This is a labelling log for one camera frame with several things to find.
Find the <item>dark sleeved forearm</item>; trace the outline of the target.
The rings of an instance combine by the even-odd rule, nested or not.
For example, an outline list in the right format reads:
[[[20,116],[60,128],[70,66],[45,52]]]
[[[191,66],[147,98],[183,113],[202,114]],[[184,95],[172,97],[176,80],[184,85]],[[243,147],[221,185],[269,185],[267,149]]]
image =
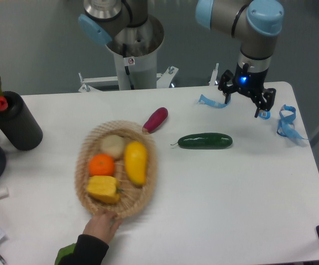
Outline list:
[[[55,264],[101,264],[109,245],[90,235],[80,235],[76,243],[59,249]]]

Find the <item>person's hand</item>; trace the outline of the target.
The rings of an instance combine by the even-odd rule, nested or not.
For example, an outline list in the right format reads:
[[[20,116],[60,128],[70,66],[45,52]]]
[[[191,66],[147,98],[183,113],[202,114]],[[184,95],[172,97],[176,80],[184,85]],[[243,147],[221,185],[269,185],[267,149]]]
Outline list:
[[[82,234],[93,236],[109,244],[121,224],[122,220],[118,218],[116,212],[99,210],[86,224]]]

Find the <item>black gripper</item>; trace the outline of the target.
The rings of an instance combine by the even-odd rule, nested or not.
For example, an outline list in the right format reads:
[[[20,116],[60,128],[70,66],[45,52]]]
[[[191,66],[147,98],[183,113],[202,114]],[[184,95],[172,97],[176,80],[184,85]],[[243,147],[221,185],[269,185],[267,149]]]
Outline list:
[[[225,70],[222,74],[218,90],[225,96],[224,103],[228,104],[232,93],[239,93],[249,97],[255,103],[257,109],[254,117],[257,118],[261,111],[270,111],[274,105],[276,89],[264,88],[264,81],[268,73],[268,68],[261,72],[250,72],[247,67],[237,65],[235,74],[230,70]]]

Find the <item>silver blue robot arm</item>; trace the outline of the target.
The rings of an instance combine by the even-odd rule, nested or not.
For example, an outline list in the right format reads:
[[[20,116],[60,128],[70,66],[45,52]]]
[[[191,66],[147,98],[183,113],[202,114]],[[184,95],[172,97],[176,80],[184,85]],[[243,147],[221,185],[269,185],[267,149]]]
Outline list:
[[[113,54],[121,90],[157,88],[157,52],[164,40],[161,22],[147,1],[84,1],[78,23],[96,44]],[[252,100],[257,113],[274,105],[276,90],[265,88],[271,57],[282,30],[284,9],[277,1],[199,1],[196,21],[240,41],[234,72],[225,71],[218,88]]]

